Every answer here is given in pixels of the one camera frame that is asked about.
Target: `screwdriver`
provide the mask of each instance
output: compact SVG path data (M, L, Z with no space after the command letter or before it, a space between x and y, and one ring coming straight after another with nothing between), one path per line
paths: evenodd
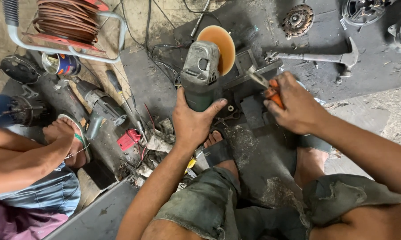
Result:
M278 82L275 79L267 81L267 79L265 79L261 74L257 74L255 71L256 68L253 65L248 69L246 74L266 88L264 95L267 99L274 101L280 108L285 109L280 98Z
M118 82L118 77L116 77L116 74L113 72L113 70L106 70L106 75L110 83L115 87L118 94L121 95L123 102L126 104L126 106L128 107L129 111L132 114L132 110L129 107L128 102L125 100L125 97L123 96L122 86Z

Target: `dirty hand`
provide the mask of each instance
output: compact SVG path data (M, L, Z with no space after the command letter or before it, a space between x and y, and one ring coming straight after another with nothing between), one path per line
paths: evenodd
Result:
M265 100L264 105L271 112L279 125L297 134L315 134L328 112L315 101L290 72L275 77L279 84L280 96L285 110L275 102Z
M179 88L177 90L177 103L172 113L176 137L175 145L181 145L194 151L205 141L212 120L226 104L226 99L219 99L204 112L195 112L187 105L184 88Z
M69 138L72 140L75 136L75 131L61 119L57 119L51 125L44 127L42 130L48 144L51 144L60 138Z

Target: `metal can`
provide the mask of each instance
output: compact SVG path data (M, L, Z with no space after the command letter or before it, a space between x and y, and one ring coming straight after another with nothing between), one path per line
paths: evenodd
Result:
M49 74L77 75L81 64L72 55L58 53L43 53L42 65Z

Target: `grinder body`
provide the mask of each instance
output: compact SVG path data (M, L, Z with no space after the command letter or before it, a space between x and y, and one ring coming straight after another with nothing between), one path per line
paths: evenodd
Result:
M213 42L196 41L189 48L180 79L187 104L194 111L203 112L214 101L219 58L220 51Z
M94 139L101 127L101 123L105 118L112 121L115 126L121 125L128 117L126 112L119 104L107 93L100 90L94 84L81 80L78 77L72 79L76 83L76 89L92 108L89 119L89 126L85 132L87 139Z

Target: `orange cutting disc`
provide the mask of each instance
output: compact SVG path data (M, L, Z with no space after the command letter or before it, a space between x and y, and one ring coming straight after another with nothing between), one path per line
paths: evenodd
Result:
M220 76L228 74L236 58L235 43L230 34L220 26L211 25L199 33L197 41L209 41L218 46L220 50L218 71Z

